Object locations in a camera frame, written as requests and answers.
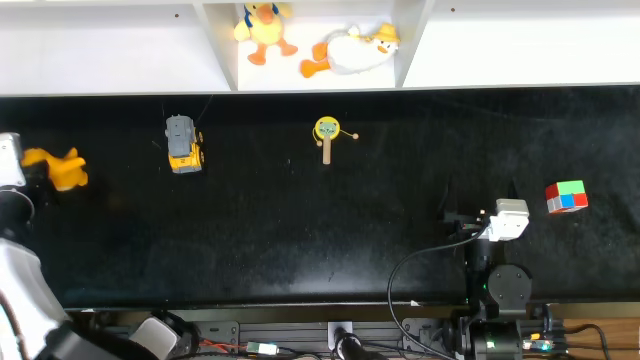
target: toy construction vehicle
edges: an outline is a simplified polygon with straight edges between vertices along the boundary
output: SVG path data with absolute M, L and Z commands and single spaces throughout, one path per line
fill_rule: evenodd
M 193 120 L 188 116 L 167 119 L 165 135 L 169 141 L 169 164 L 176 174 L 197 172 L 204 166 L 202 133 L 196 135 Z

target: red cube face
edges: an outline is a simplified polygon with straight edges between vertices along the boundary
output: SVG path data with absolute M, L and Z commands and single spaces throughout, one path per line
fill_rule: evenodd
M 589 206 L 587 194 L 573 194 L 573 201 L 576 203 L 576 207 Z
M 547 200 L 553 199 L 554 197 L 557 197 L 560 195 L 560 193 L 558 192 L 558 184 L 553 184 L 547 187 L 547 189 L 545 190 L 545 194 L 547 196 Z

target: yellow hat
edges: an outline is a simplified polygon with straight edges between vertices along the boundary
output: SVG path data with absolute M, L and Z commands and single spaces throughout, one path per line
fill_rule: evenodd
M 389 23 L 382 24 L 380 30 L 373 35 L 373 38 L 388 42 L 400 42 L 400 39 L 396 36 L 396 28 Z

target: wooden handle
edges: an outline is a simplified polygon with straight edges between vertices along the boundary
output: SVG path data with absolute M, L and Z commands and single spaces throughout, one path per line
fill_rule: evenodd
M 331 164 L 331 136 L 329 134 L 322 139 L 322 163 L 325 165 Z

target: blue square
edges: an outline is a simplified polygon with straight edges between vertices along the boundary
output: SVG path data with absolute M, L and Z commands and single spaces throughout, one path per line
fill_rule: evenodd
M 560 201 L 562 201 L 563 208 L 571 208 L 576 206 L 576 203 L 573 201 L 573 195 L 560 195 Z

